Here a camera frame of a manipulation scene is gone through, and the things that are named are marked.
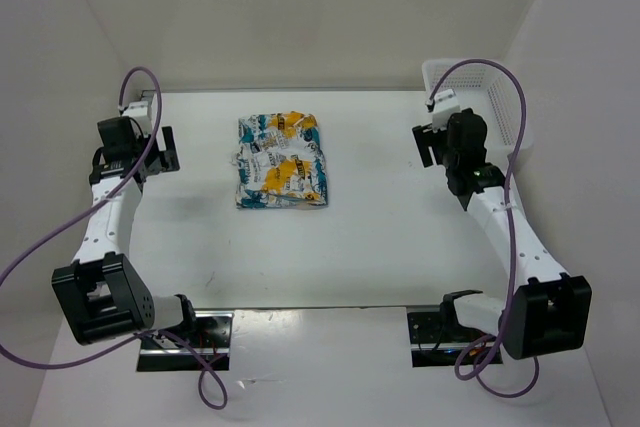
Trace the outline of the printed white teal yellow shorts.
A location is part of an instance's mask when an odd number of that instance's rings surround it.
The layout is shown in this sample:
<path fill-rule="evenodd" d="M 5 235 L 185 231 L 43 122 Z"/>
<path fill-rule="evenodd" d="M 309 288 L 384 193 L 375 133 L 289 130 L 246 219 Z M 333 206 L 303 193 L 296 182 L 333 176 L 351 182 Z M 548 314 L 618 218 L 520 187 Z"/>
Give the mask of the printed white teal yellow shorts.
<path fill-rule="evenodd" d="M 254 114 L 238 119 L 233 163 L 239 181 L 239 209 L 328 205 L 326 159 L 312 114 L 297 111 Z"/>

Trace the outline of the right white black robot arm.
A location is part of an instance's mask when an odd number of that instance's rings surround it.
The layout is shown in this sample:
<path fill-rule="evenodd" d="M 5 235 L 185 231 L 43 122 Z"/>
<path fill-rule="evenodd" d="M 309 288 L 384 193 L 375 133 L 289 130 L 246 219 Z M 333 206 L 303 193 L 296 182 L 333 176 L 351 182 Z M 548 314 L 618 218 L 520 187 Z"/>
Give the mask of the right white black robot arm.
<path fill-rule="evenodd" d="M 504 299 L 481 291 L 447 294 L 440 332 L 460 340 L 472 329 L 500 340 L 515 360 L 582 347 L 592 289 L 544 247 L 511 192 L 511 177 L 488 162 L 488 127 L 472 109 L 436 109 L 413 130 L 424 166 L 441 165 L 447 187 L 486 234 L 508 276 Z"/>

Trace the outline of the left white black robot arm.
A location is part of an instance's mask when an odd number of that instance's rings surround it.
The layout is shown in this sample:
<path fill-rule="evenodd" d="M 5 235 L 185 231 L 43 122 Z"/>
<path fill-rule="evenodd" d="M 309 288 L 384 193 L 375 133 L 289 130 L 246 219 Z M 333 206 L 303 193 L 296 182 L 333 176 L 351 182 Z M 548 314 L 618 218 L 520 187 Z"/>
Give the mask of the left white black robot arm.
<path fill-rule="evenodd" d="M 191 345 L 200 332 L 191 302 L 183 294 L 153 295 L 129 259 L 145 181 L 180 168 L 173 132 L 163 128 L 160 149 L 147 114 L 122 114 L 97 127 L 102 145 L 89 175 L 95 211 L 71 263 L 52 274 L 54 293 L 81 345 L 148 330 Z"/>

